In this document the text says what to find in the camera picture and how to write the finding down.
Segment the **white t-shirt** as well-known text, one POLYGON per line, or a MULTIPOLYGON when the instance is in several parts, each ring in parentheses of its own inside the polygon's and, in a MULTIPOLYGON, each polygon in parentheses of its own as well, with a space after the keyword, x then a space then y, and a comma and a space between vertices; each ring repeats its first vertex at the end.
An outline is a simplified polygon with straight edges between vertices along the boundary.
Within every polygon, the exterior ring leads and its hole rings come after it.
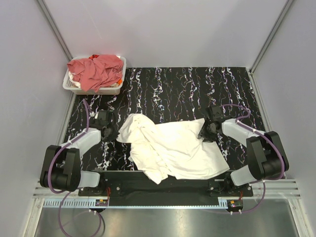
POLYGON ((168 176, 207 180, 229 170, 216 142, 198 137, 204 119, 154 124, 147 116, 130 114, 117 141, 131 145, 129 160, 156 184, 168 176))

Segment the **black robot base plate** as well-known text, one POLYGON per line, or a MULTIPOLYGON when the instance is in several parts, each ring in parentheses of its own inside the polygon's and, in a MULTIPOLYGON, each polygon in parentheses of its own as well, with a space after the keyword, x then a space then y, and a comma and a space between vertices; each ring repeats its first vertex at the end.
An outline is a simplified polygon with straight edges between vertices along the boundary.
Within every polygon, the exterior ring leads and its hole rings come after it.
POLYGON ((249 184, 235 186, 225 172, 207 180, 176 179, 168 176, 159 184, 150 180, 142 171, 103 171, 100 185, 96 188, 84 188, 79 191, 82 197, 106 196, 123 197, 131 193, 160 193, 160 194, 201 194, 211 197, 253 197, 249 184))

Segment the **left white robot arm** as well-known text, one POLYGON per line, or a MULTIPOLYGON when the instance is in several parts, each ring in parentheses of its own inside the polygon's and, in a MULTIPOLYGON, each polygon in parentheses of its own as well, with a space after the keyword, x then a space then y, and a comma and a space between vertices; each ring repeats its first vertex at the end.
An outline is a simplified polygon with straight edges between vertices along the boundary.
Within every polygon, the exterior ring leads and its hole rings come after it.
POLYGON ((72 140, 46 149, 39 183, 53 193, 73 192, 89 188, 95 195, 102 195, 107 188, 97 171, 82 171, 80 158, 100 142, 116 140, 116 117, 111 111, 100 110, 89 119, 88 127, 72 140))

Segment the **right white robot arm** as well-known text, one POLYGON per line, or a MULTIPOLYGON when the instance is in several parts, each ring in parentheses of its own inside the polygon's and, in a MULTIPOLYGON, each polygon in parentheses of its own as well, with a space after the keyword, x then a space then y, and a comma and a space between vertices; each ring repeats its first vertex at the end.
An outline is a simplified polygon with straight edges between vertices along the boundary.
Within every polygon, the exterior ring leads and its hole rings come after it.
POLYGON ((279 180, 289 170, 289 162, 280 136, 275 131, 264 132, 242 122, 250 110, 236 104, 211 106, 198 138, 213 142, 219 134, 230 137, 246 147, 248 164, 233 171, 224 183, 228 195, 235 196, 242 185, 262 180, 279 180))

